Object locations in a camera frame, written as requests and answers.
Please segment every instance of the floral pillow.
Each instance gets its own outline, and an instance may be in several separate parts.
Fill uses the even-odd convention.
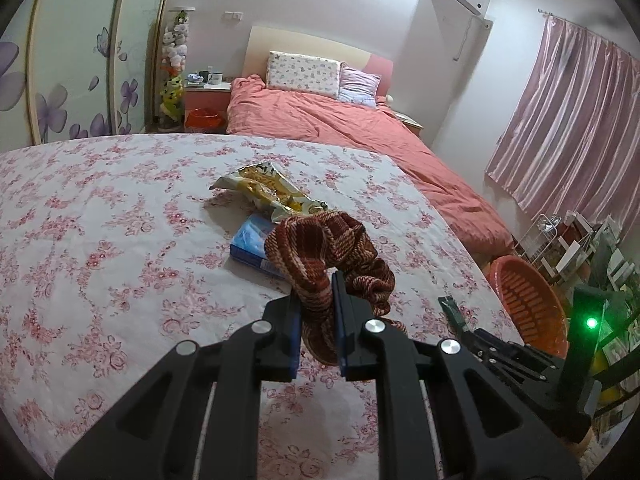
[[[340,62],[324,57],[271,51],[267,88],[293,90],[338,98]]]

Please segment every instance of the bed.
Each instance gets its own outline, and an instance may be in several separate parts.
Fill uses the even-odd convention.
[[[270,50],[345,60],[367,73],[382,74],[378,108],[346,104],[302,92],[267,89]],[[341,43],[274,28],[253,27],[243,78],[234,81],[228,107],[230,134],[306,140],[388,155],[447,221],[466,249],[488,259],[508,254],[512,237],[497,212],[385,104],[393,64]]]
[[[0,155],[0,406],[50,474],[70,446],[177,342],[202,345],[262,315],[287,283],[228,257],[252,212],[220,174],[271,160],[366,226],[396,274],[391,319],[435,343],[437,298],[519,341],[458,238],[387,156],[255,136],[98,137]],[[328,413],[335,414],[328,418]],[[373,384],[303,349],[298,378],[263,384],[259,478],[377,476]]]

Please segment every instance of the orange plastic basket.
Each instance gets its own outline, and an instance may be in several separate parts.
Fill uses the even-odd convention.
[[[566,357],[566,317],[553,290],[534,267],[517,256],[502,256],[491,264],[489,283],[525,343]]]
[[[215,132],[224,122],[217,112],[208,108],[196,108],[189,113],[184,127],[187,132],[206,134]]]

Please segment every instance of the yellow object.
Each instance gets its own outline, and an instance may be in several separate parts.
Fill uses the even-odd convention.
[[[242,192],[262,210],[273,208],[271,221],[293,215],[313,215],[328,210],[325,202],[312,200],[290,183],[270,162],[240,168],[221,176],[209,189]]]
[[[162,113],[170,117],[175,122],[180,122],[182,113],[179,108],[180,100],[184,94],[182,86],[182,78],[180,76],[172,77],[164,83],[164,88],[160,92],[162,104],[160,109]]]
[[[591,375],[595,375],[600,373],[603,370],[609,368],[609,363],[607,363],[607,358],[604,355],[602,350],[598,350],[596,355],[593,358],[593,363],[591,364]],[[620,390],[617,386],[612,386],[607,390],[604,390],[600,394],[600,404],[610,404],[615,400],[618,400],[621,397]]]

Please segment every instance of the stack of stuffed animals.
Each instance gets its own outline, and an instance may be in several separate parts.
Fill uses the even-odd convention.
[[[187,61],[187,37],[189,35],[189,16],[182,10],[174,20],[173,30],[164,30],[162,38],[162,68],[169,73],[164,82],[160,96],[161,112],[166,119],[161,120],[167,128],[179,126],[182,118],[182,72]]]
[[[169,65],[167,71],[176,76],[184,70],[187,61],[187,37],[189,36],[189,16],[183,10],[175,18],[174,30],[164,30],[162,38],[162,63]]]

